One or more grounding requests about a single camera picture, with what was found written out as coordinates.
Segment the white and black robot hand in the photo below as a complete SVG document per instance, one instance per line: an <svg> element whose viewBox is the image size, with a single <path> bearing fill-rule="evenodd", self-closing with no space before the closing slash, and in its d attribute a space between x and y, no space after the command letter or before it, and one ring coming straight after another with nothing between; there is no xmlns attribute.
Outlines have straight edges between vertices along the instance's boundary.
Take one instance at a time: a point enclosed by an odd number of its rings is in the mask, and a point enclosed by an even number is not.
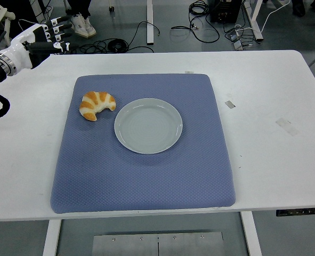
<svg viewBox="0 0 315 256"><path fill-rule="evenodd" d="M8 76L23 69L33 69L51 54L60 54L77 48L67 38L72 27L68 16L34 24L11 40L10 46L0 51L0 66Z"/></svg>

